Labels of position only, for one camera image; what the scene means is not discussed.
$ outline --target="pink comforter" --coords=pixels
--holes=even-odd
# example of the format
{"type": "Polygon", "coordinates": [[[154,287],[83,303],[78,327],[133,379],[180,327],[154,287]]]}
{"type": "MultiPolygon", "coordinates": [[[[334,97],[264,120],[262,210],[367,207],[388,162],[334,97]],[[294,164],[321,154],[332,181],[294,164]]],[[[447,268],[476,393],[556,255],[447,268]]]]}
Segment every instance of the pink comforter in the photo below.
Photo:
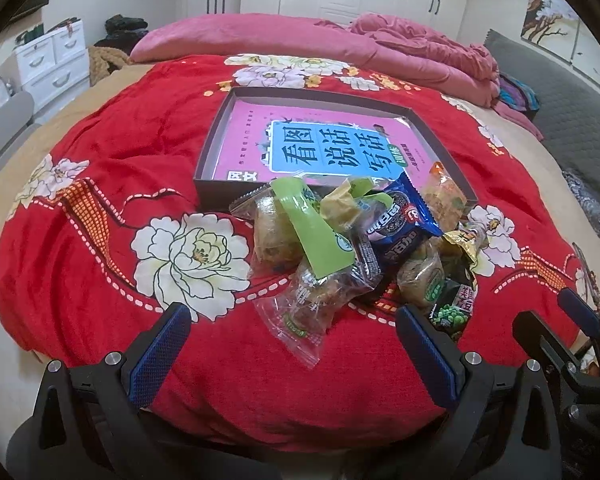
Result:
{"type": "Polygon", "coordinates": [[[131,53],[135,62],[190,54],[256,53],[342,60],[490,107],[499,90],[497,65],[484,48],[464,47],[428,27],[376,14],[350,28],[313,18],[210,14],[150,32],[131,53]]]}

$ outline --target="blue grip pad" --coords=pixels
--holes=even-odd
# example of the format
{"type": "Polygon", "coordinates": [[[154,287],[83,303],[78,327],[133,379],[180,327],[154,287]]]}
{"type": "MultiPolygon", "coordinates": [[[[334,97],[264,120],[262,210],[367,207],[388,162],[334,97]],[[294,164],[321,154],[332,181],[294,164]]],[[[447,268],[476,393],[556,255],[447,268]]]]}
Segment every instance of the blue grip pad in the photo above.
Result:
{"type": "Polygon", "coordinates": [[[558,293],[558,305],[564,313],[591,339],[600,336],[600,317],[570,288],[558,293]]]}
{"type": "Polygon", "coordinates": [[[129,375],[128,398],[136,408],[145,408],[154,402],[171,366],[189,337],[191,313],[182,304],[173,304],[177,312],[160,330],[138,365],[129,375]]]}
{"type": "Polygon", "coordinates": [[[395,327],[435,405],[451,410],[458,402],[456,375],[442,354],[405,307],[398,310],[395,327]]]}

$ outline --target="metal screw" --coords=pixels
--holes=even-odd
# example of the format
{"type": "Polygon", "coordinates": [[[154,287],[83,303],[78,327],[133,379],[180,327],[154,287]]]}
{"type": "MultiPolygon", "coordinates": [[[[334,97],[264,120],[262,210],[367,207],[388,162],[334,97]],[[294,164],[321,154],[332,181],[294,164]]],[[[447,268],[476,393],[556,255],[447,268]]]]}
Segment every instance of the metal screw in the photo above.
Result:
{"type": "Polygon", "coordinates": [[[53,374],[55,374],[60,368],[62,368],[62,363],[57,359],[55,361],[51,361],[46,367],[46,369],[53,374]]]}
{"type": "Polygon", "coordinates": [[[120,352],[111,352],[104,358],[104,362],[108,365],[117,365],[122,360],[122,354],[120,352]]]}
{"type": "Polygon", "coordinates": [[[482,362],[482,356],[478,352],[467,352],[464,358],[471,365],[479,365],[482,362]]]}
{"type": "Polygon", "coordinates": [[[578,418],[580,416],[580,409],[575,404],[569,406],[569,416],[571,418],[578,418]]]}
{"type": "Polygon", "coordinates": [[[535,359],[529,359],[529,361],[526,362],[526,367],[532,372],[537,372],[540,370],[540,363],[535,359]]]}

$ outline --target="box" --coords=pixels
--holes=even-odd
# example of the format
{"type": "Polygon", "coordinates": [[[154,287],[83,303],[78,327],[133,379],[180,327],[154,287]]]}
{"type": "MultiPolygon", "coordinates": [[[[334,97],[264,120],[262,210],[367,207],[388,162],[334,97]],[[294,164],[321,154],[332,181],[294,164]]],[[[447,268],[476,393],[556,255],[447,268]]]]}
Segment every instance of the box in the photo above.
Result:
{"type": "Polygon", "coordinates": [[[468,200],[474,190],[410,108],[306,89],[233,88],[209,130],[194,176],[200,211],[228,205],[277,176],[302,174],[321,196],[349,174],[382,183],[406,172],[419,189],[439,160],[468,200]]]}

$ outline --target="gray sofa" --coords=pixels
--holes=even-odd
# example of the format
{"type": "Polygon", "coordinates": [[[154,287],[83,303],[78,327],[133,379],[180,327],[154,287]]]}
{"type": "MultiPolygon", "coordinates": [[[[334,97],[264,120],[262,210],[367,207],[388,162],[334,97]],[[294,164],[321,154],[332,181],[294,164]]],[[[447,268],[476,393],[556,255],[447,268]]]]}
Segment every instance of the gray sofa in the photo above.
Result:
{"type": "Polygon", "coordinates": [[[490,30],[485,41],[500,71],[538,95],[534,124],[563,170],[577,174],[600,202],[600,94],[569,68],[490,30]]]}

